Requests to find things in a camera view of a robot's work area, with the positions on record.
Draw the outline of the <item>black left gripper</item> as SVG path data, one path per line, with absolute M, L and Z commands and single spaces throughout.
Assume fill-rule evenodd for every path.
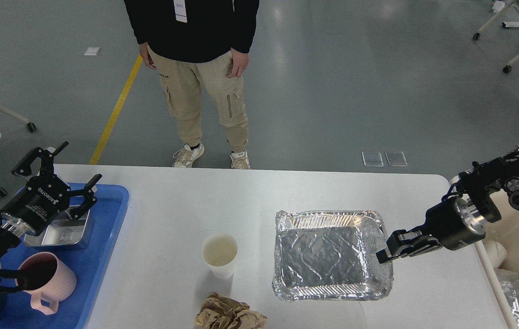
M 71 190 L 69 183 L 54 172 L 54 158 L 69 145 L 64 141 L 57 148 L 35 147 L 11 171 L 27 180 L 24 187 L 0 210 L 4 223 L 2 229 L 21 237 L 25 234 L 39 236 L 57 217 L 69 208 L 70 198 L 82 196 L 83 202 L 69 210 L 69 218 L 78 220 L 97 202 L 93 187 L 102 178 L 96 174 L 82 189 Z M 32 164 L 40 159 L 40 170 L 33 176 Z

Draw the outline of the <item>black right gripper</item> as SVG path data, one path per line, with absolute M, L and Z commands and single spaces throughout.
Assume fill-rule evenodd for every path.
M 449 250 L 472 245 L 486 237 L 485 217 L 470 199 L 449 198 L 426 211 L 424 227 L 395 230 L 386 248 L 376 253 L 379 264 L 414 257 L 445 247 Z

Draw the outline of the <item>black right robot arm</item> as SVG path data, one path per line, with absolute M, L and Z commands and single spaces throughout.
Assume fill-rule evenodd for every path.
M 422 225 L 395 230 L 385 249 L 376 253 L 380 264 L 414 257 L 440 248 L 459 250 L 485 238 L 485 223 L 501 220 L 491 195 L 503 190 L 519 211 L 519 144 L 512 152 L 489 162 L 473 162 L 458 174 L 439 204 L 426 211 Z

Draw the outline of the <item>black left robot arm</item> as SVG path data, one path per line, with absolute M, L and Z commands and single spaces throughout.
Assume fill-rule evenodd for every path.
M 68 144 L 33 148 L 13 168 L 12 174 L 25 177 L 27 183 L 0 210 L 0 259 L 21 243 L 23 235 L 37 237 L 58 215 L 79 219 L 96 204 L 93 188 L 101 174 L 94 175 L 82 189 L 73 190 L 54 172 L 53 160 Z M 0 293 L 17 293 L 30 285 L 29 271 L 0 267 Z

